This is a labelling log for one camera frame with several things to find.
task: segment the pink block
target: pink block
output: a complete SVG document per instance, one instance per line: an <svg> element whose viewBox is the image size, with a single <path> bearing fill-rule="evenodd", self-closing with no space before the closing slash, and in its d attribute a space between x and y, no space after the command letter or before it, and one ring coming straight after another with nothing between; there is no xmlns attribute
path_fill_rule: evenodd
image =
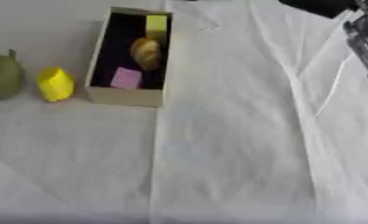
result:
<svg viewBox="0 0 368 224"><path fill-rule="evenodd" d="M139 88L142 80L142 73L123 67L118 67L115 77L112 79L110 86L112 88L135 89Z"/></svg>

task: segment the cardboard box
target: cardboard box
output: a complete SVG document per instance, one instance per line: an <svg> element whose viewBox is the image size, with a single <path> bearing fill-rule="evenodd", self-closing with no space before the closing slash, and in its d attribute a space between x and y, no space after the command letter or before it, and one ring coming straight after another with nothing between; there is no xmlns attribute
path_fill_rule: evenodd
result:
<svg viewBox="0 0 368 224"><path fill-rule="evenodd" d="M167 46L163 48L161 68L148 74L149 78L143 80L142 88L127 90L108 86L108 80L111 80L117 67L134 69L134 61L129 58L130 44L145 36L144 23L147 15L168 17L168 39ZM85 82L85 89L91 100L103 104L162 106L164 80L169 64L171 23L172 14L169 12L111 7L103 23Z"/></svg>

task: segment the white cloth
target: white cloth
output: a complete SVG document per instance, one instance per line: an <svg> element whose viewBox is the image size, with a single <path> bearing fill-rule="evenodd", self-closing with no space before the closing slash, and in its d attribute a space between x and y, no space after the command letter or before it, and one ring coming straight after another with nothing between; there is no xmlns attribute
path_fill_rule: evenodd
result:
<svg viewBox="0 0 368 224"><path fill-rule="evenodd" d="M165 106L51 104L31 85L0 101L0 212L368 219L368 81L345 44L350 15L275 0L0 0L0 51L18 51L29 83L47 66L81 80L110 5L175 13Z"/></svg>

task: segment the green fruit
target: green fruit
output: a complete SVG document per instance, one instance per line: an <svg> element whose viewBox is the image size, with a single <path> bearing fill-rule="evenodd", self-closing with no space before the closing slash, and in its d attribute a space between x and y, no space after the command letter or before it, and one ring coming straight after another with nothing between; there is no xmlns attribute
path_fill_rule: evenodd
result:
<svg viewBox="0 0 368 224"><path fill-rule="evenodd" d="M0 55L0 100L11 98L24 83L24 69L12 57Z"/></svg>

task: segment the yellow cube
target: yellow cube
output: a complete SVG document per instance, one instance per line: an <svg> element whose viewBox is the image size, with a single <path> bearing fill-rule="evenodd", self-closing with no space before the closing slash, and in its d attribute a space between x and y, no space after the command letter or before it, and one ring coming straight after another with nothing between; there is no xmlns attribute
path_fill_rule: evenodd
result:
<svg viewBox="0 0 368 224"><path fill-rule="evenodd" d="M48 67L37 78L42 95L49 102L65 100L73 94L73 77L60 67Z"/></svg>
<svg viewBox="0 0 368 224"><path fill-rule="evenodd" d="M148 15L147 16L147 31L166 32L167 31L167 16Z"/></svg>
<svg viewBox="0 0 368 224"><path fill-rule="evenodd" d="M167 39L167 23L166 15L148 15L146 24L147 38L155 39L164 46Z"/></svg>

